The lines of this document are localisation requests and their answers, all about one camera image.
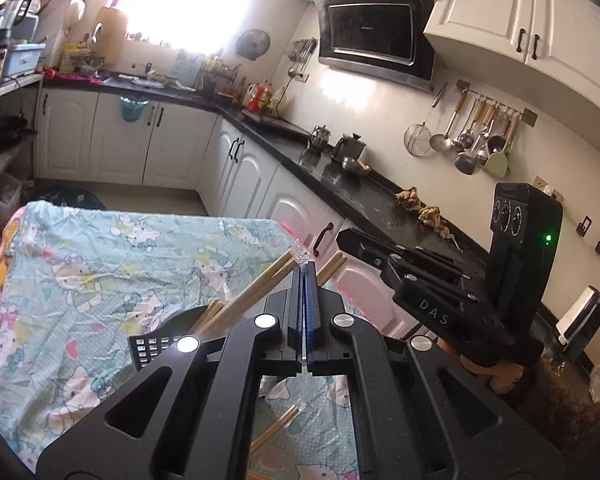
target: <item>hand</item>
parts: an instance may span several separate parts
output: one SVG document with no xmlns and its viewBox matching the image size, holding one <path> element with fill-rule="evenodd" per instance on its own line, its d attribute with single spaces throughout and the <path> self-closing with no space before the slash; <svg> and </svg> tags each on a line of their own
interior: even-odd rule
<svg viewBox="0 0 600 480">
<path fill-rule="evenodd" d="M 441 338 L 438 338 L 438 346 L 451 357 L 460 361 L 460 364 L 472 374 L 491 376 L 489 387 L 495 394 L 510 392 L 525 371 L 522 366 L 509 361 L 500 361 L 491 367 L 477 365 L 463 355 L 460 355 L 458 350 Z"/>
</svg>

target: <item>metal bolt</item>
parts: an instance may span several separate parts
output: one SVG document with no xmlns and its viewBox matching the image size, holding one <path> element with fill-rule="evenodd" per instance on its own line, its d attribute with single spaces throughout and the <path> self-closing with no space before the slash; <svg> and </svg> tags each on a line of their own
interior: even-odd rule
<svg viewBox="0 0 600 480">
<path fill-rule="evenodd" d="M 255 319 L 256 326 L 260 328 L 271 328 L 277 321 L 276 316 L 272 316 L 271 314 L 260 314 Z"/>
<path fill-rule="evenodd" d="M 176 343 L 176 348 L 181 351 L 183 354 L 188 354 L 189 352 L 193 352 L 198 349 L 200 346 L 200 341 L 193 337 L 192 335 L 187 335 L 178 339 Z"/>
<path fill-rule="evenodd" d="M 333 323 L 343 328 L 353 325 L 354 322 L 353 316 L 349 314 L 336 314 L 333 316 Z"/>
<path fill-rule="evenodd" d="M 420 352 L 426 352 L 427 350 L 431 350 L 433 343 L 431 339 L 423 335 L 417 335 L 416 337 L 411 339 L 411 346 L 413 346 L 416 350 Z"/>
</svg>

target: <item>metal bowl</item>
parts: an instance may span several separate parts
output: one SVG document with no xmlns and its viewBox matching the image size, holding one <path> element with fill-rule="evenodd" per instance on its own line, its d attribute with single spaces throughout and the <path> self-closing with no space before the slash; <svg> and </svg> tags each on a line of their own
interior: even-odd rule
<svg viewBox="0 0 600 480">
<path fill-rule="evenodd" d="M 357 176 L 365 176 L 371 171 L 371 167 L 363 164 L 352 156 L 345 156 L 342 159 L 342 169 Z"/>
</svg>

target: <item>storage box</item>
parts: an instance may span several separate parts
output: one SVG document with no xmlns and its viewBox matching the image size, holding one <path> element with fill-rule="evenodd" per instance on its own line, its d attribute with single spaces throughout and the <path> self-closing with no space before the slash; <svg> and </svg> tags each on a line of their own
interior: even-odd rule
<svg viewBox="0 0 600 480">
<path fill-rule="evenodd" d="M 14 77 L 32 73 L 45 47 L 46 43 L 11 45 L 7 50 L 7 56 L 4 58 L 2 76 Z"/>
<path fill-rule="evenodd" d="M 22 184 L 8 173 L 0 176 L 0 223 L 6 224 L 20 207 Z"/>
</svg>

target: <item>hello kitty tablecloth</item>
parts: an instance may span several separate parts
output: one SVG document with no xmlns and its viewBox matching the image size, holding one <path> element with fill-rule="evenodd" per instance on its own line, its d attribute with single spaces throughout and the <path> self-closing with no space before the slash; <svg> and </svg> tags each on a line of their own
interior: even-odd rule
<svg viewBox="0 0 600 480">
<path fill-rule="evenodd" d="M 269 220 L 29 203 L 0 249 L 1 435 L 35 470 L 48 444 L 134 373 L 129 335 L 237 294 L 291 241 Z M 346 380 L 305 372 L 278 384 L 258 401 L 254 436 L 292 404 L 302 412 L 250 467 L 276 480 L 356 480 Z"/>
</svg>

